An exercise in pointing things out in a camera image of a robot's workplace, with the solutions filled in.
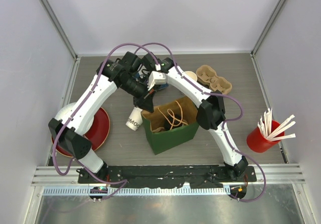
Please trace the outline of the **green paper bag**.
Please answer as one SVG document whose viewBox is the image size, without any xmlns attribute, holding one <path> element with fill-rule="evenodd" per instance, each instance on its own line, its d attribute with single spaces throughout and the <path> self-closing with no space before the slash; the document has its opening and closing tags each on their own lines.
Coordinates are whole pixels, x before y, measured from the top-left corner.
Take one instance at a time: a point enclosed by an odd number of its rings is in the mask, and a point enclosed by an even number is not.
<svg viewBox="0 0 321 224">
<path fill-rule="evenodd" d="M 186 124 L 170 131 L 152 133 L 152 130 L 164 126 L 165 116 L 168 115 L 169 110 L 181 115 Z M 194 103 L 186 96 L 154 107 L 153 113 L 142 111 L 142 124 L 153 153 L 157 155 L 192 140 L 199 128 L 196 121 L 197 112 Z"/>
</svg>

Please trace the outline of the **stack of white paper cups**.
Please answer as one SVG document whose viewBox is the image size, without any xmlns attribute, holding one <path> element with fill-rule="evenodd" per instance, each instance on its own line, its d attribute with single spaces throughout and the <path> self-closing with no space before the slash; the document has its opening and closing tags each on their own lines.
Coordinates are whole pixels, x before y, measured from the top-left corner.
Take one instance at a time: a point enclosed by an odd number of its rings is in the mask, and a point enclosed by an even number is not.
<svg viewBox="0 0 321 224">
<path fill-rule="evenodd" d="M 196 75 L 196 73 L 192 72 L 192 71 L 185 71 L 185 74 L 190 77 L 193 81 L 197 81 L 198 77 Z"/>
</svg>

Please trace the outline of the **single cardboard cup carrier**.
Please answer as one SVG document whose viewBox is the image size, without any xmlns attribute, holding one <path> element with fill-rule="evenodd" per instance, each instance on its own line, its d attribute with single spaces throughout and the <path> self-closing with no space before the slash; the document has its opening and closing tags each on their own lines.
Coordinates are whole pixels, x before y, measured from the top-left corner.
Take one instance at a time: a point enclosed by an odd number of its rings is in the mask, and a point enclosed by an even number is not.
<svg viewBox="0 0 321 224">
<path fill-rule="evenodd" d="M 158 127 L 154 130 L 152 130 L 152 133 L 160 133 L 160 132 L 164 132 L 165 128 L 164 127 Z"/>
</svg>

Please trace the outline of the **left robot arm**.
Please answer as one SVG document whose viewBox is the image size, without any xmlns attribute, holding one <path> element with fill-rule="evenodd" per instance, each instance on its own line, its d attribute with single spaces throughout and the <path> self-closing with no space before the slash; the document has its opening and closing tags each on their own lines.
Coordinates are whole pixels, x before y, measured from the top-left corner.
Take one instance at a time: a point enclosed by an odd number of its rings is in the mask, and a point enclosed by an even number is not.
<svg viewBox="0 0 321 224">
<path fill-rule="evenodd" d="M 102 104 L 121 88 L 133 96 L 135 107 L 153 112 L 155 90 L 135 78 L 141 65 L 150 71 L 159 71 L 161 68 L 151 52 L 143 58 L 126 52 L 118 61 L 105 59 L 98 67 L 89 87 L 72 109 L 63 117 L 52 118 L 48 123 L 54 146 L 60 146 L 89 169 L 89 177 L 95 183 L 102 183 L 106 179 L 107 165 L 97 156 L 92 149 L 92 143 L 84 135 Z"/>
</svg>

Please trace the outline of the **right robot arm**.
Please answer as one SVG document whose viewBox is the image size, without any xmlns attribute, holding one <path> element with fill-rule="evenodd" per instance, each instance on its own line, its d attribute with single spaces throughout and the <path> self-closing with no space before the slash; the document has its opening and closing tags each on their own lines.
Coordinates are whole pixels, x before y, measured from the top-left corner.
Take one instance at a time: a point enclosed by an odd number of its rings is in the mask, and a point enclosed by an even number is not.
<svg viewBox="0 0 321 224">
<path fill-rule="evenodd" d="M 153 57 L 153 54 L 143 56 L 145 68 L 149 71 L 160 70 L 165 75 L 166 83 L 177 88 L 194 103 L 198 110 L 196 121 L 201 128 L 209 131 L 217 143 L 227 168 L 227 177 L 232 181 L 240 180 L 245 174 L 248 161 L 237 148 L 227 127 L 223 100 L 225 95 L 212 92 L 192 80 L 172 59 L 154 60 Z"/>
</svg>

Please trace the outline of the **blue ceramic dish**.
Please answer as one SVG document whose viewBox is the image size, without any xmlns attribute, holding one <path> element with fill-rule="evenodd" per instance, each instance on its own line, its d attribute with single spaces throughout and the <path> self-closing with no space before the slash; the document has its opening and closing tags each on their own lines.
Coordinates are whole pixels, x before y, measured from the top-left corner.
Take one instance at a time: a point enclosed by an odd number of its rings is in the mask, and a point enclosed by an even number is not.
<svg viewBox="0 0 321 224">
<path fill-rule="evenodd" d="M 140 77 L 139 73 L 137 73 L 137 74 L 135 75 L 135 77 L 136 77 L 136 79 L 139 80 L 139 82 L 145 84 L 146 86 L 148 85 L 148 77 L 149 77 L 149 76 L 147 76 L 147 77 Z M 167 83 L 166 83 L 166 84 L 163 84 L 163 85 L 155 85 L 155 86 L 153 87 L 153 89 L 162 90 L 162 89 L 164 89 L 164 88 L 167 87 L 167 86 L 168 86 Z"/>
</svg>

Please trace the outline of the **red plate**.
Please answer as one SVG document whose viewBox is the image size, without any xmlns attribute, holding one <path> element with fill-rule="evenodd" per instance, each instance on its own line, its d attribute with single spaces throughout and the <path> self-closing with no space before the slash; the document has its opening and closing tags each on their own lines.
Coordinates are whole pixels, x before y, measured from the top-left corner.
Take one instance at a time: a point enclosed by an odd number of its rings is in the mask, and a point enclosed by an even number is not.
<svg viewBox="0 0 321 224">
<path fill-rule="evenodd" d="M 84 136 L 91 141 L 93 151 L 98 150 L 106 141 L 110 131 L 109 115 L 104 108 L 99 108 L 86 130 L 87 132 Z M 63 156 L 72 157 L 71 154 L 58 145 L 56 150 Z"/>
</svg>

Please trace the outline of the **stack of cardboard cup carriers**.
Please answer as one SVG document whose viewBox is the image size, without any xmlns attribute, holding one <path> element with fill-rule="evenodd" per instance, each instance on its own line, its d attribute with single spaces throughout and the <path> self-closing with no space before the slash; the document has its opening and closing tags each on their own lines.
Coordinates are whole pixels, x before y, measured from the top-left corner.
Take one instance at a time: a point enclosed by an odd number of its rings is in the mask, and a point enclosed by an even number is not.
<svg viewBox="0 0 321 224">
<path fill-rule="evenodd" d="M 202 65 L 196 70 L 198 82 L 212 91 L 220 91 L 228 94 L 232 90 L 232 84 L 224 77 L 218 76 L 216 71 L 208 66 Z"/>
</svg>

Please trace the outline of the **white bowl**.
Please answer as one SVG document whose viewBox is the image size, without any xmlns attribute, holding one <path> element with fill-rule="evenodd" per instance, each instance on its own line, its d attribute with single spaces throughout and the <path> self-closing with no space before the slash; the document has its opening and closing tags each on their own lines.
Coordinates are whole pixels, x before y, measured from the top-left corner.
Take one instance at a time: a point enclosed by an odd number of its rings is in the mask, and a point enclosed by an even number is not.
<svg viewBox="0 0 321 224">
<path fill-rule="evenodd" d="M 58 113 L 56 114 L 56 116 L 54 117 L 56 120 L 64 120 L 67 119 L 71 113 L 73 112 L 73 107 L 76 103 L 69 103 L 67 105 L 65 105 L 63 108 L 61 108 Z"/>
</svg>

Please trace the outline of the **red cup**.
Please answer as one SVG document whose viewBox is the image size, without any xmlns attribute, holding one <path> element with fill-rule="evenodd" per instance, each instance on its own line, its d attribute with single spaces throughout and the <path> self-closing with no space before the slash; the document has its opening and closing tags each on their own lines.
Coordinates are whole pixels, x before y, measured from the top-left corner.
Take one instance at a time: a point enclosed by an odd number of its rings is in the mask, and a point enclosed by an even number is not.
<svg viewBox="0 0 321 224">
<path fill-rule="evenodd" d="M 261 133 L 259 125 L 247 136 L 246 143 L 248 147 L 257 153 L 263 153 L 271 147 L 278 144 L 280 140 L 269 141 Z"/>
</svg>

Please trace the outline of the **paper wrapped straw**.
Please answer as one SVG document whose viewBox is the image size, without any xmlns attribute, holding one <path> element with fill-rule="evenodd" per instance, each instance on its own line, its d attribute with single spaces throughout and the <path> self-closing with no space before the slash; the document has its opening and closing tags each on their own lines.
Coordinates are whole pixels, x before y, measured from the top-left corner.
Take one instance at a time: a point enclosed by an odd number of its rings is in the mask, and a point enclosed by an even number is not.
<svg viewBox="0 0 321 224">
<path fill-rule="evenodd" d="M 285 127 L 295 116 L 294 115 L 291 115 L 289 116 L 283 123 L 281 123 L 275 130 L 273 130 L 271 132 L 271 134 L 269 135 L 269 137 L 272 137 L 272 135 L 275 135 L 276 136 L 276 132 L 281 130 L 283 127 Z"/>
<path fill-rule="evenodd" d="M 272 109 L 268 108 L 267 111 L 263 113 L 257 123 L 258 129 L 263 137 L 267 137 L 272 133 Z"/>
<path fill-rule="evenodd" d="M 281 141 L 281 140 L 284 140 L 284 139 L 291 139 L 291 138 L 295 138 L 295 137 L 296 137 L 295 134 L 290 134 L 290 135 L 271 138 L 270 141 L 271 142 L 278 142 L 278 141 Z"/>
</svg>

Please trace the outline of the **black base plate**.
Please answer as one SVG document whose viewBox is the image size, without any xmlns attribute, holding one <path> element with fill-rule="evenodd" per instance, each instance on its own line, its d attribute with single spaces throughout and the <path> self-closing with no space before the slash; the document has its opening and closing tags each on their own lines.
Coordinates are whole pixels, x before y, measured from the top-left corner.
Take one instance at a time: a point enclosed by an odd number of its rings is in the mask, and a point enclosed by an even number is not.
<svg viewBox="0 0 321 224">
<path fill-rule="evenodd" d="M 112 182 L 118 188 L 126 179 L 125 188 L 173 189 L 189 183 L 192 189 L 222 187 L 228 182 L 257 181 L 254 167 L 246 167 L 239 177 L 220 165 L 158 165 L 158 166 L 109 166 L 100 179 Z"/>
</svg>

